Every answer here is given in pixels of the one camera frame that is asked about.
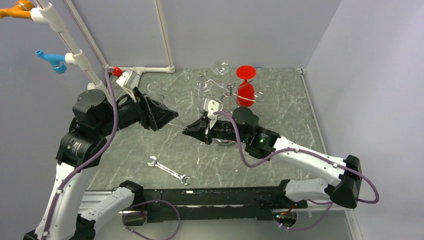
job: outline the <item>gray wall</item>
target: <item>gray wall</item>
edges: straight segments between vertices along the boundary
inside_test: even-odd
[[[102,67],[68,9],[61,0],[52,2],[101,77]],[[11,0],[1,5],[13,4]],[[36,56],[39,49],[67,53],[48,25],[4,18],[0,29],[0,238],[18,240],[36,228],[43,216],[59,142],[73,117],[72,106],[89,79],[77,66],[56,74]]]
[[[162,0],[162,5],[177,68],[210,68],[217,60],[305,68],[340,1]],[[168,66],[154,0],[73,2],[109,64]]]
[[[422,0],[343,0],[307,66],[328,151],[380,192],[356,209],[364,239],[424,239],[423,23]]]

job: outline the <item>orange pipe fitting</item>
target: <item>orange pipe fitting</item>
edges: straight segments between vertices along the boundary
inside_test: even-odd
[[[33,8],[34,4],[29,0],[19,0],[11,8],[0,9],[0,19],[5,17],[31,19],[30,10]]]

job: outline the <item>wire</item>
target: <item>wire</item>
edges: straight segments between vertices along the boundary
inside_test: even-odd
[[[225,89],[225,90],[227,90],[227,88],[225,87],[225,86],[223,86],[223,85],[221,85],[221,84],[219,84],[219,83],[217,83],[216,81],[214,81],[212,78],[208,78],[207,77],[207,81],[212,81],[214,84],[216,84],[218,87],[220,87],[220,88],[222,88],[222,89]]]
[[[286,227],[286,226],[284,226],[283,224],[278,223],[278,222],[277,222],[277,220],[275,219],[275,217],[274,217],[274,222],[276,222],[276,223],[278,224],[278,227],[279,227],[279,228],[283,227],[283,228],[287,229],[288,231],[293,231],[293,232],[306,231],[306,230],[312,229],[312,228],[314,228],[315,226],[317,226],[318,224],[320,224],[320,223],[321,223],[321,221],[322,221],[322,220],[323,220],[323,219],[327,216],[327,214],[329,213],[330,208],[332,207],[332,205],[333,205],[333,202],[332,202],[332,203],[330,203],[330,204],[328,205],[327,209],[324,211],[324,213],[323,213],[323,214],[319,217],[319,219],[318,219],[315,223],[313,223],[312,225],[307,226],[307,227],[302,227],[302,228],[291,228],[291,227]]]
[[[157,199],[157,200],[149,200],[149,201],[145,201],[145,202],[142,202],[142,203],[138,203],[138,204],[135,204],[135,205],[130,206],[130,208],[135,208],[135,207],[138,207],[140,205],[146,205],[146,204],[149,204],[149,203],[156,203],[156,202],[161,202],[161,203],[164,203],[164,204],[168,204],[171,208],[174,209],[174,211],[176,213],[176,216],[178,218],[178,226],[176,227],[176,230],[174,231],[174,233],[170,237],[164,239],[164,240],[170,240],[173,237],[175,237],[175,235],[177,235],[177,232],[178,232],[178,230],[180,229],[180,226],[181,226],[181,216],[180,216],[180,213],[178,212],[177,208],[174,205],[172,205],[172,203],[170,203],[168,201],[165,201],[165,200]],[[135,234],[135,235],[137,235],[139,237],[142,237],[142,238],[144,238],[146,240],[153,240],[151,238],[148,238],[147,236],[144,236],[143,234],[139,233],[138,231],[135,231],[134,229],[128,227],[127,225],[125,225],[125,218],[127,216],[129,216],[129,215],[131,215],[131,214],[130,213],[127,213],[127,214],[125,214],[122,217],[122,225],[124,226],[124,228],[126,230],[130,231],[131,233],[133,233],[133,234]]]
[[[110,70],[109,68],[106,68],[104,70],[104,76],[106,77],[107,90],[109,91],[112,110],[113,110],[113,129],[112,129],[112,132],[110,134],[110,138],[106,142],[106,144],[96,154],[94,154],[92,157],[90,157],[90,159],[88,159],[86,162],[84,162],[79,167],[75,168],[71,173],[69,173],[69,175],[67,177],[65,177],[65,179],[62,181],[62,183],[59,185],[56,193],[53,196],[53,199],[51,200],[51,204],[50,204],[50,207],[49,207],[48,212],[47,212],[47,217],[45,218],[45,225],[44,225],[44,228],[42,230],[43,233],[49,232],[50,224],[52,223],[52,217],[53,217],[53,214],[55,213],[55,208],[56,208],[56,205],[58,203],[59,196],[60,196],[61,193],[63,193],[64,188],[68,184],[69,180],[71,180],[78,172],[83,170],[87,165],[91,164],[94,160],[96,160],[98,157],[100,157],[100,155],[102,155],[106,151],[106,149],[108,149],[109,145],[111,145],[112,140],[114,139],[115,134],[117,133],[117,130],[118,130],[118,107],[117,107],[117,103],[116,103],[116,99],[115,99],[114,90],[112,89],[111,80],[109,79],[109,74],[108,74],[109,70]],[[46,240],[47,236],[48,235],[43,234],[41,236],[41,240]]]
[[[332,201],[326,201],[326,202],[317,202],[317,201],[313,201],[311,199],[308,199],[309,202],[316,204],[316,205],[327,205],[327,204],[331,204],[333,203]]]
[[[291,205],[291,207],[287,210],[287,211],[283,211],[283,212],[281,212],[280,213],[280,215],[287,215],[287,214],[289,214],[293,209],[295,208],[295,204],[293,203],[292,205]]]
[[[233,117],[230,114],[228,114],[228,112],[225,112],[225,111],[216,111],[213,114],[224,115],[224,116],[226,116],[229,119],[229,121],[231,122],[232,127],[234,128],[235,138],[237,140],[238,152],[240,153],[241,160],[243,161],[244,165],[246,165],[249,168],[257,167],[257,166],[263,164],[264,162],[268,161],[273,156],[275,156],[277,154],[280,154],[280,153],[283,153],[283,152],[304,153],[304,154],[308,154],[308,155],[311,155],[313,157],[316,157],[316,158],[318,158],[320,160],[323,160],[324,162],[326,162],[326,163],[328,163],[330,165],[333,165],[334,164],[333,161],[331,161],[331,160],[329,160],[329,159],[327,159],[327,158],[325,158],[325,157],[323,157],[323,156],[321,156],[319,154],[316,154],[315,152],[308,151],[308,150],[305,150],[305,149],[298,149],[298,151],[297,151],[296,148],[290,148],[290,147],[284,148],[284,149],[279,149],[279,150],[277,150],[277,151],[269,154],[268,156],[264,157],[263,159],[259,160],[257,163],[249,164],[248,161],[245,158],[245,154],[243,152],[242,141],[240,140],[239,129],[237,128],[237,124],[234,121]],[[366,204],[376,204],[376,203],[379,202],[379,200],[380,200],[379,192],[378,192],[376,186],[373,184],[373,182],[371,182],[371,180],[368,177],[364,176],[362,173],[360,173],[358,171],[355,171],[355,170],[353,170],[353,169],[351,169],[349,167],[346,167],[346,166],[343,166],[343,165],[340,165],[340,164],[337,164],[337,168],[341,168],[341,169],[343,169],[345,171],[351,172],[351,173],[357,175],[358,177],[364,179],[370,185],[370,187],[372,188],[372,190],[374,191],[374,194],[375,194],[375,199],[374,200],[364,200],[364,199],[358,198],[358,200],[357,200],[358,202],[366,203]]]

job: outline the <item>marble tabletop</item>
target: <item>marble tabletop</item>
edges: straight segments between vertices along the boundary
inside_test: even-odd
[[[103,154],[89,190],[110,190],[125,180],[131,180],[146,189],[153,188],[215,188],[277,186],[282,179],[305,180],[313,178],[294,166],[270,161],[256,168],[246,167],[237,146],[201,144],[182,134],[178,124],[191,124],[200,114],[199,102],[203,97],[219,96],[223,90],[217,86],[199,92],[194,82],[199,75],[218,82],[238,79],[235,71],[216,76],[209,69],[178,69],[175,73],[144,73],[139,89],[147,93],[147,85],[157,82],[167,100],[174,105],[180,117],[154,132],[139,124],[118,131],[109,149]],[[318,152],[323,152],[306,92],[296,68],[258,68],[252,82],[256,91],[265,94],[265,100],[256,102],[251,110],[259,116],[259,125],[278,132],[291,141]],[[116,97],[122,94],[114,85]],[[150,167],[149,156],[156,156],[163,165],[191,176],[191,184],[180,181],[157,167]],[[258,159],[246,153],[248,162]]]

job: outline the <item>wrench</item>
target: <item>wrench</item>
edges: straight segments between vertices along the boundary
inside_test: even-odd
[[[192,179],[190,176],[187,175],[180,175],[177,172],[175,172],[174,170],[169,169],[168,167],[162,165],[158,159],[155,156],[150,156],[149,157],[151,160],[153,160],[152,162],[148,162],[147,165],[149,165],[150,167],[158,167],[160,169],[162,169],[163,171],[171,174],[172,176],[176,177],[177,179],[179,179],[181,181],[181,183],[185,186],[190,185],[190,183],[186,182],[187,179]]]

